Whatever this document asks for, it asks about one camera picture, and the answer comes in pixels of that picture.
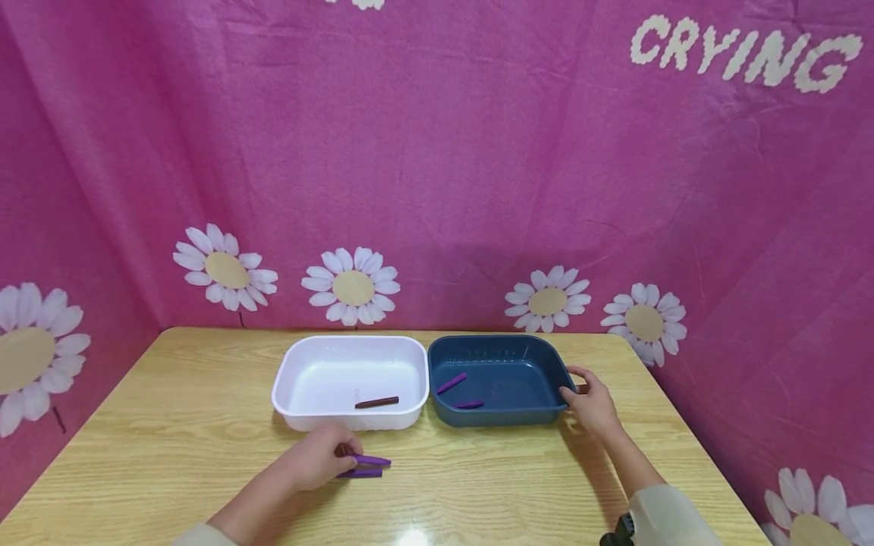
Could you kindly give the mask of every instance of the letter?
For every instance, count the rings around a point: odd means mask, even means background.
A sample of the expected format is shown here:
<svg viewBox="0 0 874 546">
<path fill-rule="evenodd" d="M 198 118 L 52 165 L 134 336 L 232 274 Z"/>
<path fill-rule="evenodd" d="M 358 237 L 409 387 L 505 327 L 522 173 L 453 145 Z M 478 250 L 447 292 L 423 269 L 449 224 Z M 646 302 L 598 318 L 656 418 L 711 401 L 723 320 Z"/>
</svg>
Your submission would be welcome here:
<svg viewBox="0 0 874 546">
<path fill-rule="evenodd" d="M 823 40 L 817 47 L 810 50 L 808 56 L 798 65 L 798 70 L 795 71 L 795 88 L 802 93 L 810 93 L 811 91 L 827 93 L 831 91 L 847 72 L 847 66 L 825 66 L 822 69 L 825 78 L 811 79 L 810 70 L 814 67 L 814 63 L 828 52 L 843 53 L 844 60 L 850 62 L 858 57 L 860 51 L 862 51 L 862 39 L 855 34 Z"/>
<path fill-rule="evenodd" d="M 698 73 L 703 74 L 707 72 L 707 69 L 710 68 L 710 63 L 713 62 L 713 58 L 731 47 L 734 41 L 738 39 L 738 36 L 740 36 L 740 29 L 734 29 L 723 36 L 719 45 L 716 45 L 716 29 L 708 26 L 707 30 L 704 31 L 704 58 L 701 59 Z"/>
<path fill-rule="evenodd" d="M 648 32 L 654 31 L 658 37 L 665 39 L 670 32 L 670 21 L 664 15 L 652 15 L 638 27 L 637 32 L 631 38 L 631 62 L 636 65 L 646 65 L 652 59 L 656 58 L 661 48 L 659 45 L 653 45 L 649 51 L 641 51 L 643 38 Z"/>
<path fill-rule="evenodd" d="M 753 50 L 753 46 L 758 39 L 759 31 L 751 31 L 746 35 L 744 41 L 738 46 L 738 50 L 734 52 L 732 60 L 728 61 L 728 65 L 725 67 L 725 72 L 722 73 L 722 79 L 728 81 L 734 77 L 734 74 L 740 72 L 740 67 L 744 65 L 744 62 L 746 62 L 746 58 L 749 56 L 750 51 Z"/>
<path fill-rule="evenodd" d="M 792 67 L 799 55 L 801 55 L 801 50 L 808 46 L 809 41 L 809 34 L 801 34 L 798 39 L 795 40 L 795 43 L 792 44 L 792 49 L 789 50 L 789 53 L 787 53 L 786 57 L 783 58 L 783 61 L 780 62 L 780 57 L 783 57 L 783 33 L 780 31 L 771 32 L 771 34 L 765 38 L 765 41 L 762 42 L 762 48 L 759 50 L 759 54 L 756 55 L 753 62 L 746 68 L 744 81 L 746 83 L 752 83 L 756 77 L 759 76 L 764 67 L 765 85 L 768 87 L 778 85 L 789 75 L 790 72 L 792 72 Z"/>
<path fill-rule="evenodd" d="M 670 41 L 667 47 L 664 48 L 664 54 L 659 66 L 664 68 L 670 62 L 670 58 L 673 57 L 676 69 L 685 70 L 688 60 L 686 52 L 692 49 L 696 40 L 698 40 L 698 23 L 688 17 L 683 17 L 674 27 L 674 33 L 670 35 Z"/>
</svg>

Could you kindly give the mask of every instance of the pink fabric curtain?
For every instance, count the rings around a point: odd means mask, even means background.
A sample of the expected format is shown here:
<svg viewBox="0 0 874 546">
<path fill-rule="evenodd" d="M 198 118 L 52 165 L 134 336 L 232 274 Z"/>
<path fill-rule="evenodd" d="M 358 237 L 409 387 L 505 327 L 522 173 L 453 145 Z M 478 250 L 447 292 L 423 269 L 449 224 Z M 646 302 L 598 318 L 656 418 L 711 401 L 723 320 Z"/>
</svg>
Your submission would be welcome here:
<svg viewBox="0 0 874 546">
<path fill-rule="evenodd" d="M 609 331 L 775 543 L 874 543 L 868 3 L 0 5 L 0 287 L 85 309 L 81 419 L 158 328 Z"/>
</svg>

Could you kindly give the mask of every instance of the white sleeve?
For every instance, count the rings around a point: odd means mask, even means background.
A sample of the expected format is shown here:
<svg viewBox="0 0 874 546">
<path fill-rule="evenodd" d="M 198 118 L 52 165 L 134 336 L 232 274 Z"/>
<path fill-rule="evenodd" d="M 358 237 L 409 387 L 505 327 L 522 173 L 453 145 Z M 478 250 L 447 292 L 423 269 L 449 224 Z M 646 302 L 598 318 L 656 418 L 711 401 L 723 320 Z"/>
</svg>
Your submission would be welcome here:
<svg viewBox="0 0 874 546">
<path fill-rule="evenodd" d="M 722 546 L 695 505 L 667 484 L 638 491 L 628 507 L 635 546 Z"/>
<path fill-rule="evenodd" d="M 173 546 L 237 546 L 221 531 L 206 523 L 198 523 L 187 533 L 173 541 Z"/>
</svg>

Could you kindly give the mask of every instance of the white plastic basket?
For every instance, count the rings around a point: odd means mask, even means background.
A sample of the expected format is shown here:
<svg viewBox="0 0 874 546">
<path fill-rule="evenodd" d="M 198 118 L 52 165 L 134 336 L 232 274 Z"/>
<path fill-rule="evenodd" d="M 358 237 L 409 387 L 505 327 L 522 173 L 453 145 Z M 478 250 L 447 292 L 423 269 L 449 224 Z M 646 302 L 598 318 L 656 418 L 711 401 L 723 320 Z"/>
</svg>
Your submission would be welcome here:
<svg viewBox="0 0 874 546">
<path fill-rule="evenodd" d="M 402 335 L 313 335 L 291 346 L 274 382 L 274 408 L 297 431 L 336 420 L 353 431 L 407 428 L 428 398 L 427 352 Z M 363 410 L 385 397 L 399 402 Z"/>
</svg>

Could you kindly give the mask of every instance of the flower center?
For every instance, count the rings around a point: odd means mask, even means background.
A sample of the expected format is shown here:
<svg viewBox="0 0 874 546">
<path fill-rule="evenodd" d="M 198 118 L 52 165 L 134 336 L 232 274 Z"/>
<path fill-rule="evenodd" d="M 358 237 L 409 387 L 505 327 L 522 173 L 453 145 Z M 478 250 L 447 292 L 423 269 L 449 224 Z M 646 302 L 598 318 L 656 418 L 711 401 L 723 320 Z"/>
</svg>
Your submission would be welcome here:
<svg viewBox="0 0 874 546">
<path fill-rule="evenodd" d="M 364 305 L 375 293 L 371 278 L 360 271 L 344 271 L 334 278 L 334 295 L 346 305 Z"/>
<path fill-rule="evenodd" d="M 637 339 L 643 342 L 654 342 L 662 337 L 664 319 L 649 305 L 635 305 L 625 313 L 625 324 Z"/>
<path fill-rule="evenodd" d="M 33 383 L 54 359 L 54 337 L 42 328 L 0 335 L 0 394 Z"/>
<path fill-rule="evenodd" d="M 789 540 L 792 546 L 852 546 L 834 525 L 811 514 L 798 515 L 792 520 Z"/>
<path fill-rule="evenodd" d="M 550 316 L 565 308 L 567 294 L 558 288 L 544 288 L 528 301 L 528 309 L 534 314 Z"/>
<path fill-rule="evenodd" d="M 213 252 L 206 257 L 206 273 L 220 285 L 228 288 L 249 286 L 246 268 L 227 252 Z"/>
</svg>

